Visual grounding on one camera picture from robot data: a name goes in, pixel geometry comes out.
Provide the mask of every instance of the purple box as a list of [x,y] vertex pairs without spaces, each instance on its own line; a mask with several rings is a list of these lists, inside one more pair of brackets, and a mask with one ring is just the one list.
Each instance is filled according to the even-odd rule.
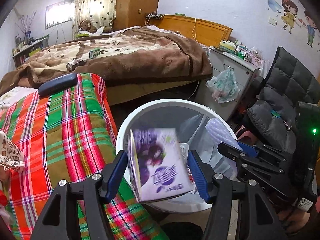
[[128,158],[138,202],[154,202],[193,189],[175,129],[130,130]]

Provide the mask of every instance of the brown blanket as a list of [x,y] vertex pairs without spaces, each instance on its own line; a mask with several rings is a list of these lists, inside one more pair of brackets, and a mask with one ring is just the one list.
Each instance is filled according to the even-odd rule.
[[[89,59],[89,50],[96,47],[101,48],[101,54]],[[108,87],[191,81],[212,75],[206,52],[196,41],[142,27],[115,36],[85,37],[45,48],[3,77],[0,96],[18,84],[38,88],[69,73],[66,65],[74,58],[88,59],[75,72],[95,73]]]

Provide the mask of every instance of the trash can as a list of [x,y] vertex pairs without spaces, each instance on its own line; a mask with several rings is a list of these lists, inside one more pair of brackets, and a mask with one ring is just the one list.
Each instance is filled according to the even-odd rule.
[[[214,160],[213,157],[210,157],[213,143],[211,143],[211,137],[206,131],[205,125],[212,118],[219,118],[236,139],[236,135],[227,123],[206,106],[180,99],[161,99],[149,102],[138,107],[124,120],[117,136],[116,153],[120,150],[127,151],[130,129],[175,128],[180,143],[188,143],[189,150],[196,150],[203,162],[216,163],[213,167],[215,172],[222,173],[230,178],[232,168],[224,157],[220,154],[214,156]],[[124,173],[124,178],[130,185],[128,167]],[[169,200],[148,203],[148,205],[170,213],[192,213],[206,210],[212,206],[205,203],[197,192],[195,194],[186,193]]]

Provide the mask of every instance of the paper bag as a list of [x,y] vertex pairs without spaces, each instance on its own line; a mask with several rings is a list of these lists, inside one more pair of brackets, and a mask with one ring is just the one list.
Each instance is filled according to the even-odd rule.
[[0,130],[0,164],[17,172],[22,172],[24,154],[21,150]]

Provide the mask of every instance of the silver bolt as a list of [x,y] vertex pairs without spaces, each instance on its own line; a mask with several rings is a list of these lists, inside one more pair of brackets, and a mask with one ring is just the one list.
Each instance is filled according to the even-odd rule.
[[67,181],[65,179],[62,179],[59,181],[59,186],[64,186],[67,184]]
[[101,175],[99,173],[93,174],[91,177],[93,180],[98,180],[101,178]]
[[255,185],[257,185],[257,182],[254,179],[250,179],[249,180],[249,185],[250,186],[255,186]]
[[222,175],[221,173],[216,173],[216,174],[214,175],[214,177],[215,177],[216,179],[222,179],[222,178],[223,178],[223,175]]

